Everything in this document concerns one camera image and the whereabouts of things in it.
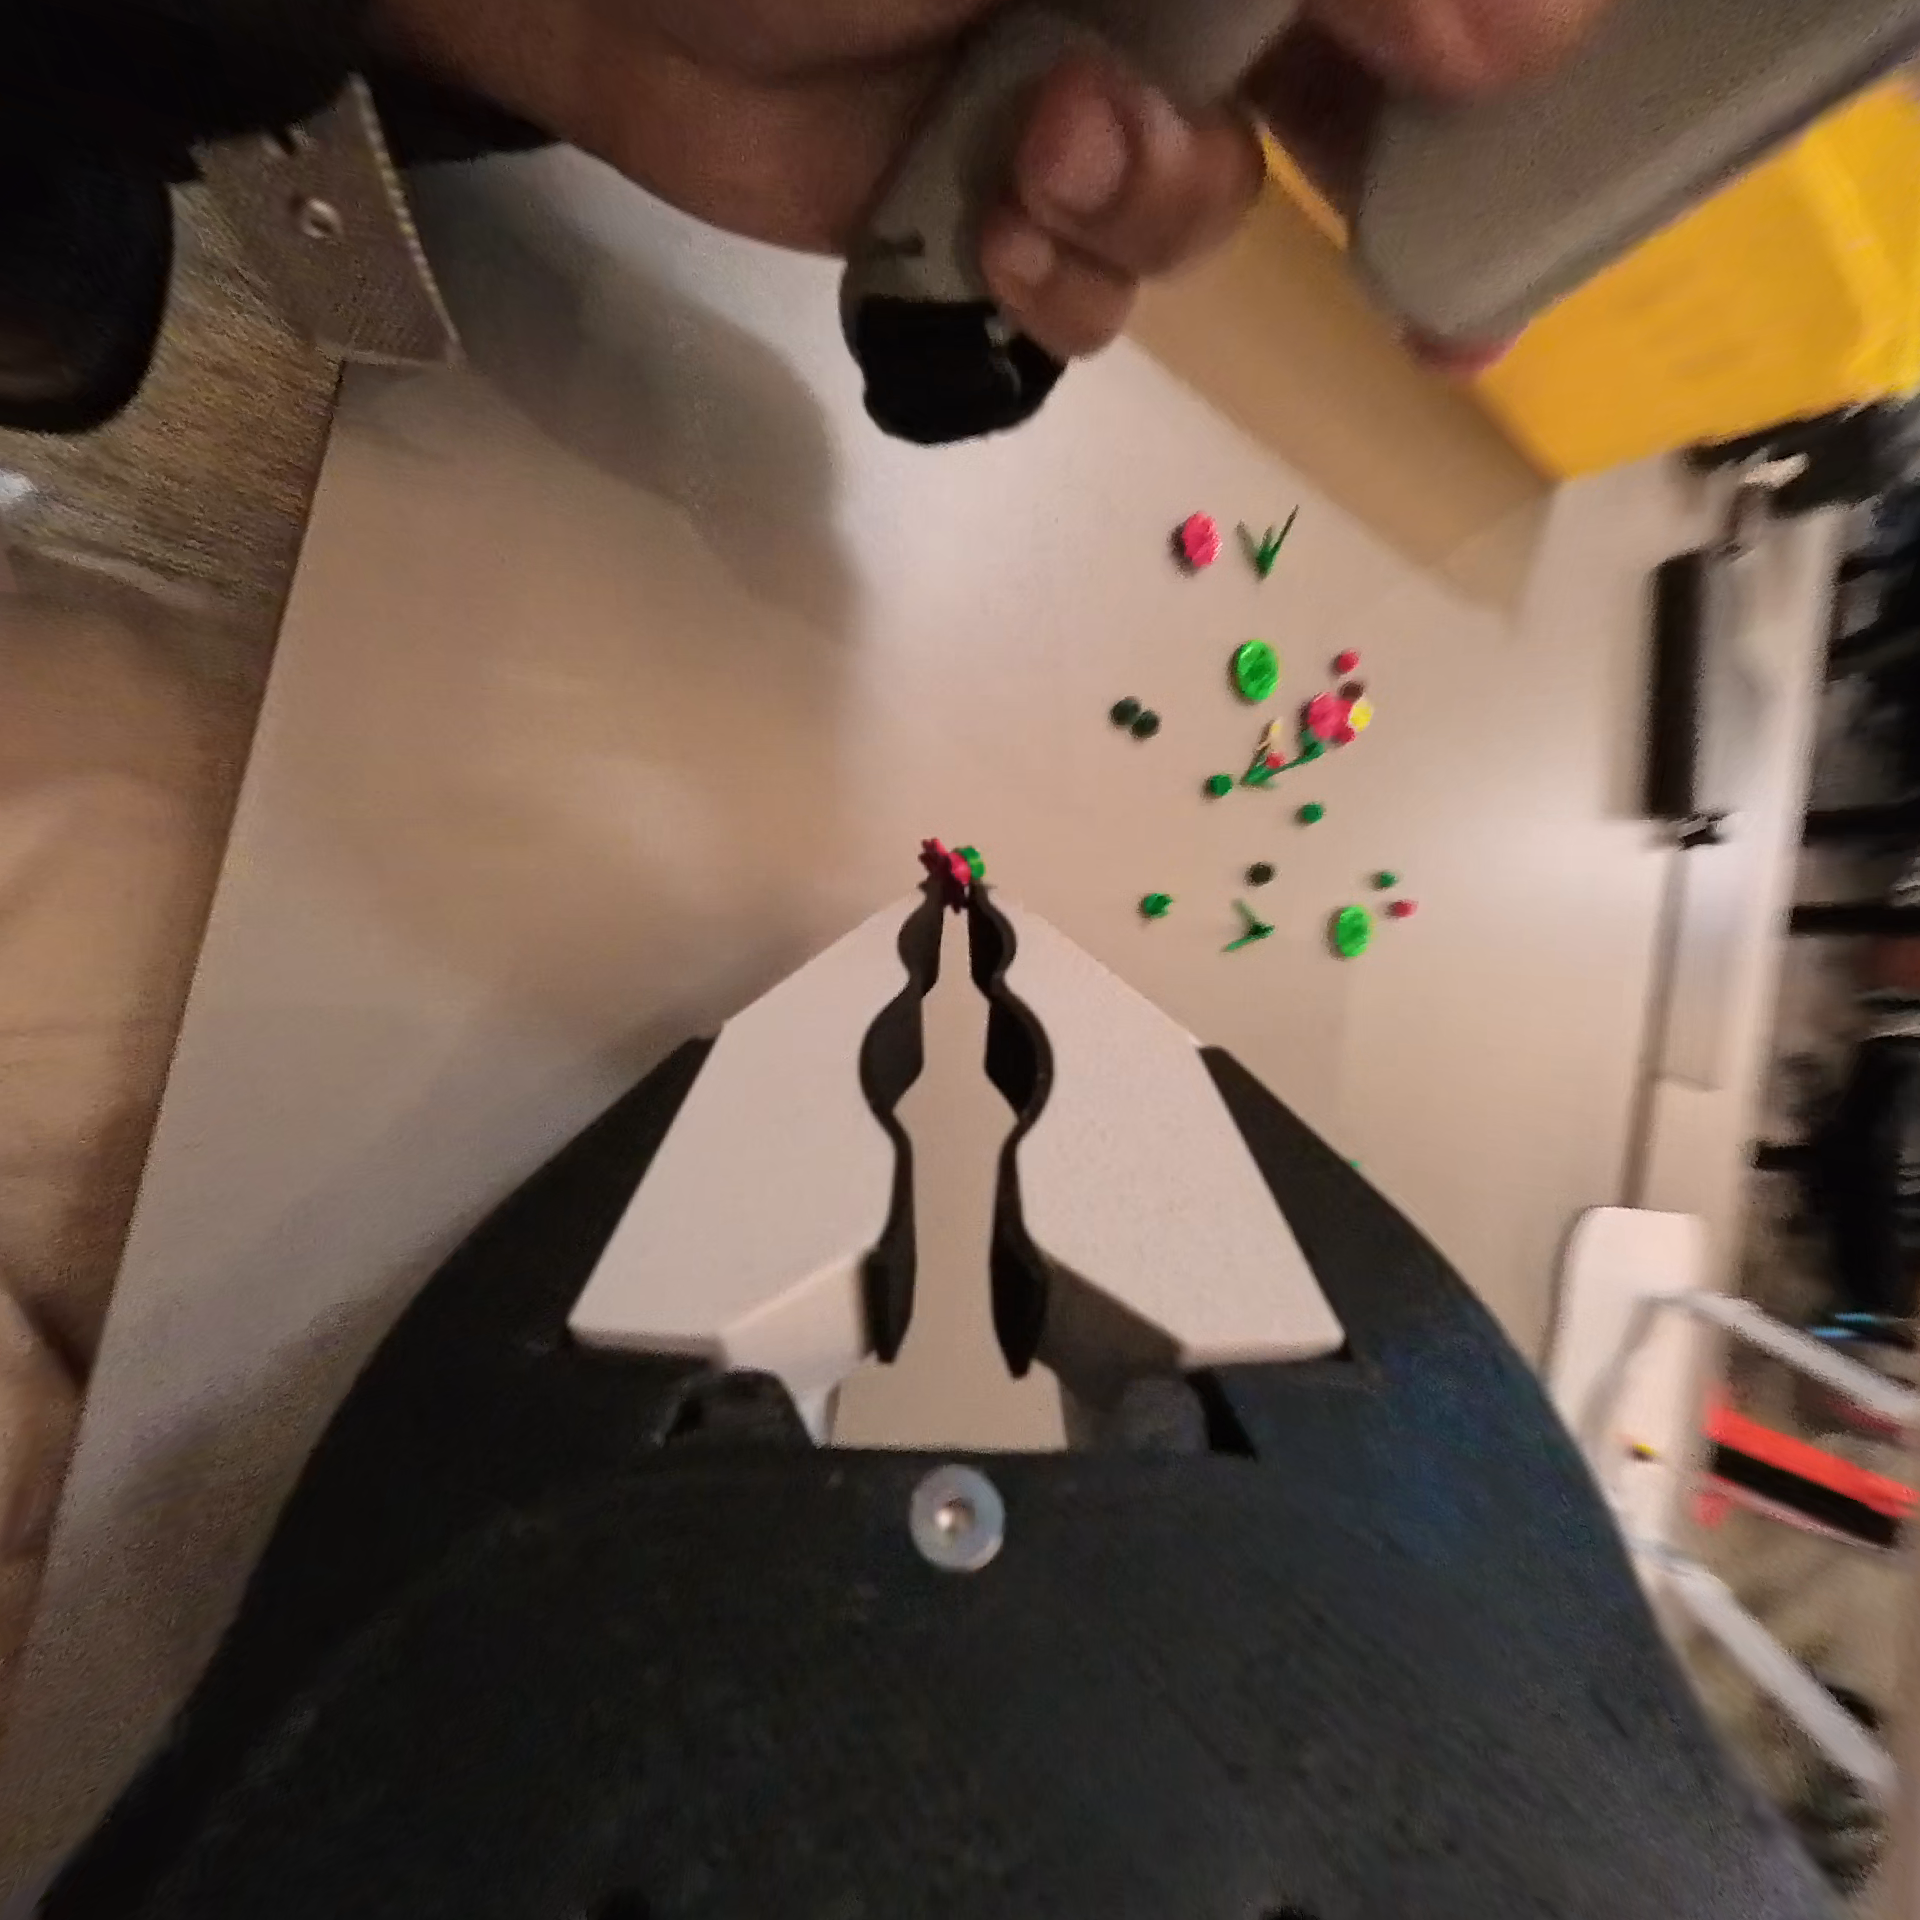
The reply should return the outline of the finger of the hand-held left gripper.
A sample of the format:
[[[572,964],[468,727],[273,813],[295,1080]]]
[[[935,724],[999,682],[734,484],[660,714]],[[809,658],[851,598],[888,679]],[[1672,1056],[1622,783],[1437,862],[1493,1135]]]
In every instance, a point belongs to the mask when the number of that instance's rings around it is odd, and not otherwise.
[[[460,364],[460,333],[365,78],[349,76],[295,123],[198,144],[196,164],[299,339],[336,364]]]

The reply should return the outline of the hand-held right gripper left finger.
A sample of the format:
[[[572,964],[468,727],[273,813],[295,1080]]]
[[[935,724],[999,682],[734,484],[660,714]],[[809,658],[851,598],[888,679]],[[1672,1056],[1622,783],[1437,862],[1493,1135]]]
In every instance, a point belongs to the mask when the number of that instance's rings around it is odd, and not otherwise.
[[[567,1315],[601,1354],[767,1375],[814,1442],[901,1354],[919,1283],[915,1150],[939,979],[935,893],[884,906],[718,1030]]]

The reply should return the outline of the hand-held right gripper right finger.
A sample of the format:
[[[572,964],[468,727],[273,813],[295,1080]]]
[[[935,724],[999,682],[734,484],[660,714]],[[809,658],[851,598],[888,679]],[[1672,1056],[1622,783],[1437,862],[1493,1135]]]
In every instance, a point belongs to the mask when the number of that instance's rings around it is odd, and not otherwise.
[[[1004,1101],[991,1324],[1014,1375],[1323,1360],[1343,1328],[1199,1039],[995,888],[967,907]]]

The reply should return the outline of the person's left hand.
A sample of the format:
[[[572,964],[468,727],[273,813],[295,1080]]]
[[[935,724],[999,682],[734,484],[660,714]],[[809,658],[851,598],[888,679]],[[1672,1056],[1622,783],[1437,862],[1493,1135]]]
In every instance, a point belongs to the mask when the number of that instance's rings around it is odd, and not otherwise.
[[[960,54],[1004,4],[391,3],[372,43],[614,166],[724,232],[838,254]],[[1264,123],[1336,194],[1383,94],[1470,98],[1537,74],[1587,4],[1302,4],[1243,106],[1183,117],[1107,58],[1055,63],[977,229],[1001,316],[1047,354],[1109,348],[1148,282],[1257,203]]]

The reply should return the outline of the yellow plastic bin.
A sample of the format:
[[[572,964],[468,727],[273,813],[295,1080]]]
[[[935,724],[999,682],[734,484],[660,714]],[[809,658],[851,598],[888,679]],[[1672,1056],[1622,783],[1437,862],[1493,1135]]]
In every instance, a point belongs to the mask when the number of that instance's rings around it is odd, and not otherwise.
[[[1473,383],[1550,478],[1916,391],[1916,67],[1526,327]]]

